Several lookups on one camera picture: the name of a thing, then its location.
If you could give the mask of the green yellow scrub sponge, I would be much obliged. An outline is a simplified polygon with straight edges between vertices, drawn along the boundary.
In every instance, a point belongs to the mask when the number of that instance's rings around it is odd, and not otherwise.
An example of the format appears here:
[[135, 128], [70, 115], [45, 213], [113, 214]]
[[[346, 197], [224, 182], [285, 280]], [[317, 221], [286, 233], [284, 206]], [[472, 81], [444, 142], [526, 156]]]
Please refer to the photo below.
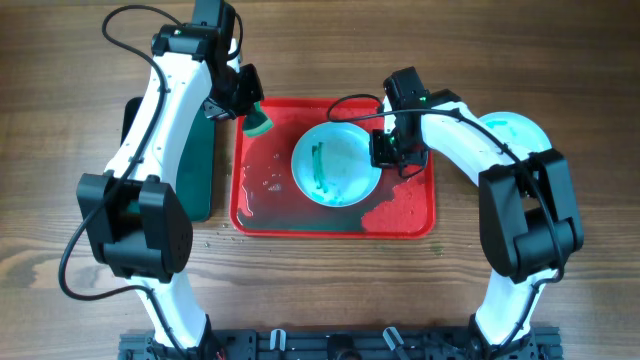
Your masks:
[[272, 120], [261, 109], [259, 102], [253, 104], [252, 108], [244, 116], [244, 120], [242, 122], [242, 131], [250, 138], [261, 136], [268, 132], [272, 127]]

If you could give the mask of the small white plate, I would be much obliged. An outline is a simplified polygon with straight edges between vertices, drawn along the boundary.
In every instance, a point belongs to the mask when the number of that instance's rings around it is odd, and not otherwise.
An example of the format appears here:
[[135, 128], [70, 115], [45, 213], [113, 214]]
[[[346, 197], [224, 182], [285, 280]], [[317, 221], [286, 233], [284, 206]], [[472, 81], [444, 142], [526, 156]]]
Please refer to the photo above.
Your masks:
[[524, 146], [533, 152], [552, 148], [546, 133], [529, 118], [514, 112], [493, 112], [479, 118], [505, 142]]

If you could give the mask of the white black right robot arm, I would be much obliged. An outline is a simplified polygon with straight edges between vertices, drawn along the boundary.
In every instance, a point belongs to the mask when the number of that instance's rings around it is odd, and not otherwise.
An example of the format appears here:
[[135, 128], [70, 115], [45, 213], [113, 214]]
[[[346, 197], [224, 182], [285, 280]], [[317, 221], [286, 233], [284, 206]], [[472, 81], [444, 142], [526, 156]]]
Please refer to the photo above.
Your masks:
[[477, 186], [480, 242], [492, 272], [471, 329], [487, 356], [521, 345], [542, 291], [563, 280], [584, 243], [567, 160], [533, 121], [510, 113], [477, 117], [449, 90], [389, 90], [377, 114], [388, 164], [419, 144]]

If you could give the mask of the large white plate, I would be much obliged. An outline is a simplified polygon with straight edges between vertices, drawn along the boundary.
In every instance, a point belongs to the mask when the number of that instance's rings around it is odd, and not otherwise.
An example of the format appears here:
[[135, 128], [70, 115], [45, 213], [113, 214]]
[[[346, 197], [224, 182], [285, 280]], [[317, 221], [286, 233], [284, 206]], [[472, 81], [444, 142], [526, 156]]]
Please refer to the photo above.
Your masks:
[[382, 170], [371, 164], [370, 134], [352, 123], [325, 122], [296, 143], [291, 171], [299, 190], [333, 208], [355, 205], [377, 187]]

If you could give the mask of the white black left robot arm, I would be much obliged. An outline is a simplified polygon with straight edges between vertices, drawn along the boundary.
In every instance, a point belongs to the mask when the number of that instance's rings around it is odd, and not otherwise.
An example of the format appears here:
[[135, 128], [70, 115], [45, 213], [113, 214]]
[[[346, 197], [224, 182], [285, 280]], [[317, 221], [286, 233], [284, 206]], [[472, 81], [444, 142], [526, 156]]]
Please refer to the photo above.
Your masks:
[[234, 119], [263, 98], [257, 71], [240, 65], [239, 50], [232, 26], [163, 26], [119, 150], [103, 173], [85, 174], [77, 186], [83, 221], [70, 242], [87, 234], [96, 261], [138, 294], [154, 325], [150, 346], [166, 359], [221, 353], [185, 271], [193, 227], [175, 187], [198, 115]]

